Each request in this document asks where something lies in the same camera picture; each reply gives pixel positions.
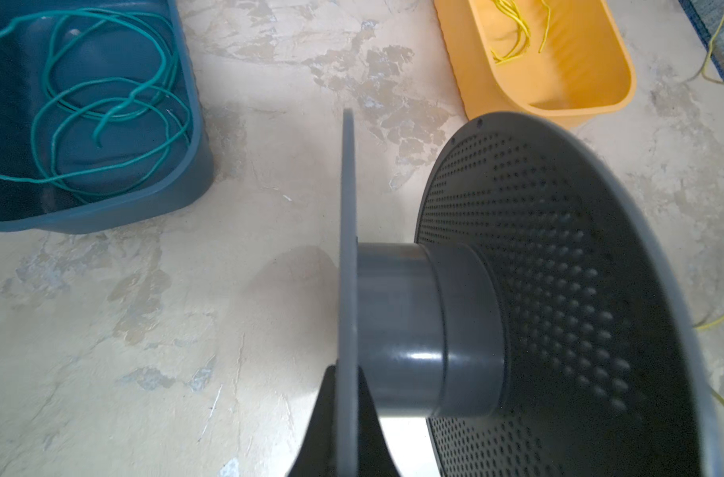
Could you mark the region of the yellow plastic bin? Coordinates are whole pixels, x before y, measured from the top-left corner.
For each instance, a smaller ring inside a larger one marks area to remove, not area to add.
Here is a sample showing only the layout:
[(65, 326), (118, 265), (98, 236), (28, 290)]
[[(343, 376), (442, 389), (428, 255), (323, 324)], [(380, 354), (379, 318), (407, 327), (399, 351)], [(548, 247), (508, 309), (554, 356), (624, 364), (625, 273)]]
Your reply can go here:
[(465, 115), (513, 111), (573, 128), (623, 109), (636, 73), (608, 4), (438, 1)]

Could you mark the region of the grey perforated cable spool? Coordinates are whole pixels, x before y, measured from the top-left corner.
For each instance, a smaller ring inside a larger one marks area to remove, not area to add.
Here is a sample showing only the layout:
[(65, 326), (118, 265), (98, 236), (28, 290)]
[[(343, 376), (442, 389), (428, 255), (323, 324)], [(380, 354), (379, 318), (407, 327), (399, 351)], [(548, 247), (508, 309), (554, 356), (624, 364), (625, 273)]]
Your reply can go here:
[(337, 475), (358, 476), (358, 369), (427, 421), (443, 476), (721, 476), (690, 314), (648, 224), (572, 133), (513, 112), (449, 139), (409, 244), (357, 236), (341, 152)]

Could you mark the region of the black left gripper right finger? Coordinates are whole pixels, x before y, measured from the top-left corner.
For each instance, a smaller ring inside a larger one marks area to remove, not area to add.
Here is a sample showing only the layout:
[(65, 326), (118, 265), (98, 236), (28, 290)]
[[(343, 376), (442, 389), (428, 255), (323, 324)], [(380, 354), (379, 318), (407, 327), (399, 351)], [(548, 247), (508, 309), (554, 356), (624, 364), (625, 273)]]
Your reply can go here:
[(387, 446), (374, 399), (363, 370), (358, 369), (358, 472), (359, 477), (399, 477)]

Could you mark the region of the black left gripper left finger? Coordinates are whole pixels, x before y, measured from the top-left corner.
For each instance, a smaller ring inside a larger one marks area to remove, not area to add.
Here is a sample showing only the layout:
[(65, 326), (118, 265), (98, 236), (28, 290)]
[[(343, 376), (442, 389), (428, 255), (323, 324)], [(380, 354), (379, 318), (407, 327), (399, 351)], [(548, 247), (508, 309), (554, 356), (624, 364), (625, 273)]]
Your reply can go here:
[(288, 477), (334, 477), (337, 475), (335, 375), (334, 366), (329, 366), (324, 372), (306, 435)]

